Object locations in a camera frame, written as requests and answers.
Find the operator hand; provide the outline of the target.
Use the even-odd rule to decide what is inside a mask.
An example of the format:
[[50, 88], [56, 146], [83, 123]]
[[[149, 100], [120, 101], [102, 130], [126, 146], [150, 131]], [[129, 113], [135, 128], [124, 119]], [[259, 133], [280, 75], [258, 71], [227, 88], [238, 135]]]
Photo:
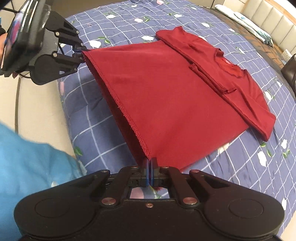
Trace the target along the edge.
[[6, 37], [7, 37], [7, 33], [2, 34], [0, 36], [0, 61], [2, 60], [2, 57], [3, 57], [4, 44], [5, 44], [5, 41], [6, 41]]

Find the blue sleeve forearm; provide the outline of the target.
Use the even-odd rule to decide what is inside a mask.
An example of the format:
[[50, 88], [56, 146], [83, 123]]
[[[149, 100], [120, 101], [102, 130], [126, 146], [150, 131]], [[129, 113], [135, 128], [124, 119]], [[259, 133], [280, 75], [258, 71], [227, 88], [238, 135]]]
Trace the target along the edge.
[[21, 237], [14, 220], [20, 200], [80, 178], [86, 172], [82, 163], [67, 153], [27, 141], [1, 124], [1, 240]]

